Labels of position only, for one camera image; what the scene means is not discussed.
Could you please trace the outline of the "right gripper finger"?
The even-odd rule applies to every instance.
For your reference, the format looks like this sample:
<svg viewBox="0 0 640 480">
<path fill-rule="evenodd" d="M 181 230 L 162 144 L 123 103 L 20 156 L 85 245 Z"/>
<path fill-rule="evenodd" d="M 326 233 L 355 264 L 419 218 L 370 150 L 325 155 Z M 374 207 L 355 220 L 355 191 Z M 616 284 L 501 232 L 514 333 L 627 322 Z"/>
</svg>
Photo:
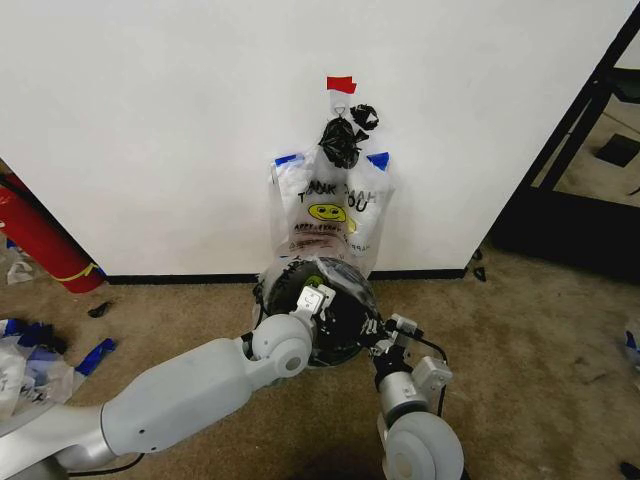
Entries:
<svg viewBox="0 0 640 480">
<path fill-rule="evenodd" d="M 388 333 L 377 318 L 368 318 L 362 325 L 358 344 L 370 353 L 384 353 L 388 349 Z"/>
</svg>

